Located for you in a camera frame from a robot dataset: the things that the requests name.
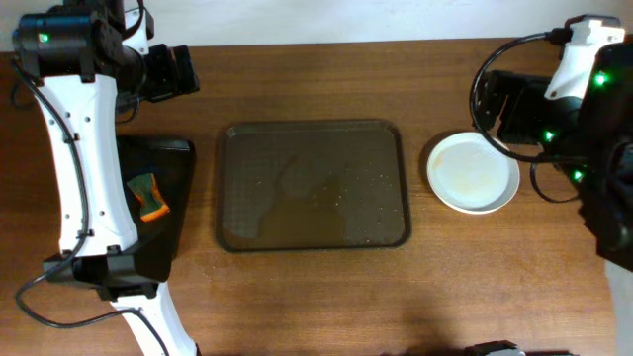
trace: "wood grain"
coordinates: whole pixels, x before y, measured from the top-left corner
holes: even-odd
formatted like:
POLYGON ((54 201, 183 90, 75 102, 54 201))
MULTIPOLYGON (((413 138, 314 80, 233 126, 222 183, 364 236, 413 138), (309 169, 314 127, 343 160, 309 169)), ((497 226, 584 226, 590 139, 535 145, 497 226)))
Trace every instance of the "wood grain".
MULTIPOLYGON (((508 339, 529 351, 614 353, 613 314, 594 238, 578 204, 548 205, 527 167, 500 211, 467 216, 442 205, 420 160, 444 134, 470 130, 468 90, 503 40, 193 48, 201 91, 143 103, 119 134, 194 141, 198 163, 169 279, 189 334, 204 355, 442 355, 508 339), (239 122, 380 118, 402 133, 413 235, 399 249, 233 255, 214 239, 216 139, 239 122)), ((530 44, 499 67, 551 74, 558 52, 530 44)), ((77 330, 45 328, 13 294, 57 249, 59 203, 39 110, 8 101, 15 81, 0 66, 0 344, 10 355, 137 355, 122 319, 77 330)), ((573 194, 553 171, 553 194, 573 194)), ((74 320, 106 312, 90 291, 44 286, 28 301, 74 320)))

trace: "green led light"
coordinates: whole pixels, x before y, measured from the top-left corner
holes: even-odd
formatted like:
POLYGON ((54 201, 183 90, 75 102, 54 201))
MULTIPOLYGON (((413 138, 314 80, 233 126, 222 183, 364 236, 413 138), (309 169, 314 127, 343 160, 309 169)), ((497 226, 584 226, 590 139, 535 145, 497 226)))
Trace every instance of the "green led light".
POLYGON ((599 73, 595 76, 595 78, 593 79, 593 81, 595 81, 595 84, 596 84, 596 85, 598 85, 598 86, 602 86, 602 85, 604 85, 604 83, 606 83, 607 81, 609 81, 609 77, 608 77, 608 75, 606 75, 606 74, 604 74, 604 73, 602 73, 602 72, 599 72, 599 73))
POLYGON ((554 139, 554 136, 555 134, 552 132, 548 132, 548 131, 545 132, 545 140, 548 142, 551 142, 552 139, 554 139))
POLYGON ((583 180, 583 177, 585 177, 585 173, 581 172, 581 171, 574 171, 574 180, 577 182, 580 182, 583 180))

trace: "white plastic casing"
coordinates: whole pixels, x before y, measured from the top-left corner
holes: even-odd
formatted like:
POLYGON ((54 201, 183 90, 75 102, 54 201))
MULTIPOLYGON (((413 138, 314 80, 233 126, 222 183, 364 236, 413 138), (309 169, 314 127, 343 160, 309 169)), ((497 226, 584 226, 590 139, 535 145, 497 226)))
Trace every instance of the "white plastic casing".
POLYGON ((607 27, 602 20, 584 20, 571 25, 572 40, 565 45, 563 60, 552 78, 545 98, 582 99, 587 91, 595 55, 606 45, 624 41, 624 29, 607 27))
MULTIPOLYGON (((156 297, 153 299, 148 299, 145 296, 119 297, 118 301, 112 302, 112 306, 118 311, 129 308, 140 309, 160 335, 170 356, 193 356, 196 354, 196 343, 187 335, 185 328, 180 323, 166 282, 158 285, 156 297)), ((135 335, 143 354, 164 355, 156 338, 136 315, 126 313, 124 318, 135 335)))
MULTIPOLYGON (((40 90, 75 135, 86 181, 89 227, 94 236, 88 237, 78 256, 103 255, 113 245, 125 250, 137 241, 137 233, 123 191, 115 140, 117 83, 104 75, 96 75, 94 83, 82 83, 79 75, 65 75, 45 78, 44 84, 40 90)), ((77 244, 83 214, 75 166, 61 128, 45 107, 42 112, 61 202, 59 249, 72 250, 77 244)))

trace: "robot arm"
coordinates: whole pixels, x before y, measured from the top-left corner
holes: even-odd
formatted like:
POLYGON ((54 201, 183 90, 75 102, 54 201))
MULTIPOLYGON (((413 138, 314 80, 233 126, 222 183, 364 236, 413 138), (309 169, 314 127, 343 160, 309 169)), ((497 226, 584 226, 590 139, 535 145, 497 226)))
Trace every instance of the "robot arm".
MULTIPOLYGON (((169 355, 196 355, 166 282, 175 246, 160 234, 139 238, 124 194, 115 133, 117 111, 198 90, 187 48, 174 48, 173 58, 166 46, 147 45, 152 34, 153 20, 142 7, 124 14, 122 1, 65 1, 46 14, 25 15, 14 47, 23 74, 39 86, 71 132, 88 197, 89 237, 68 268, 47 278, 95 289, 118 311, 139 311, 169 355)), ((49 270, 77 246, 85 212, 67 137, 53 113, 40 105, 61 201, 60 253, 45 262, 49 270)), ((130 313, 124 318, 145 355, 164 354, 143 320, 130 313)))
POLYGON ((623 43, 615 18, 572 19, 564 31, 571 33, 552 78, 489 72, 476 116, 485 130, 500 116, 497 136, 503 142, 539 144, 548 157, 583 160, 556 167, 579 191, 580 214, 607 260, 618 354, 631 355, 633 44, 623 43))

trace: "black tray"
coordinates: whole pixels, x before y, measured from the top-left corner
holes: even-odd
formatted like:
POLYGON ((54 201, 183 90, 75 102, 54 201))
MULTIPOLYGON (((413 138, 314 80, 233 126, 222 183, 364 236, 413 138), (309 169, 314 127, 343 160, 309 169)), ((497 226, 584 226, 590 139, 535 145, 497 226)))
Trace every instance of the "black tray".
POLYGON ((395 247, 410 236, 389 122, 238 125, 221 158, 216 236, 228 251, 395 247))

